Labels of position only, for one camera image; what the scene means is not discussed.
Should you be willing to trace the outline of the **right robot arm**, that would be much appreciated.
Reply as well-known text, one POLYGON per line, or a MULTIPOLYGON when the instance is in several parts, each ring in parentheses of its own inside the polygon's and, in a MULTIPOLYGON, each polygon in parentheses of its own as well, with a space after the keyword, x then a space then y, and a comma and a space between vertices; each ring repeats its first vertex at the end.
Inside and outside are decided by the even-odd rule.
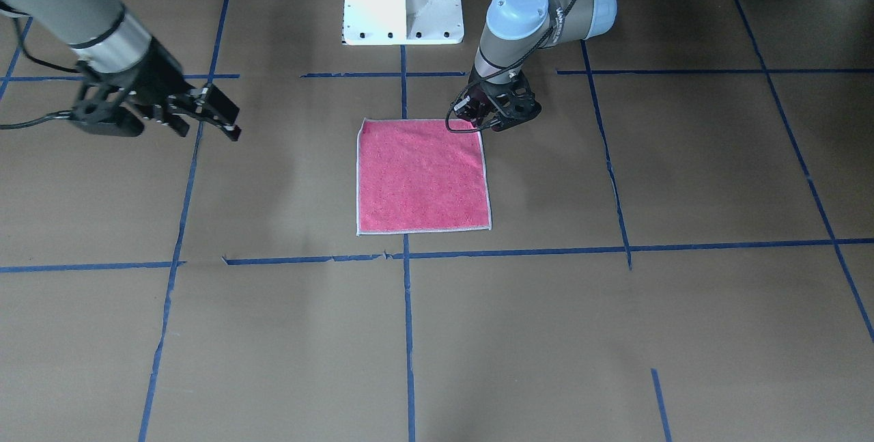
POLYGON ((76 55, 82 76, 71 108, 10 130, 63 120, 94 135, 137 137, 152 120, 184 137, 193 119, 238 140, 238 107, 213 83, 188 83, 181 64, 122 0, 2 0, 2 13, 43 25, 76 55))

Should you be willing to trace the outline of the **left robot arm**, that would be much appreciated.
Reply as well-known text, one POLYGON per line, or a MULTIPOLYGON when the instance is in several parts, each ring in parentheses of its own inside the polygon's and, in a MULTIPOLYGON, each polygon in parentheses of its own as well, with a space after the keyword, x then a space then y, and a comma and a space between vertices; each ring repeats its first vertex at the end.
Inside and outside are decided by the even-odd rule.
POLYGON ((522 66, 539 50, 608 32, 617 0, 491 0, 468 83, 445 116, 458 134, 496 132, 535 119, 536 100, 522 66))

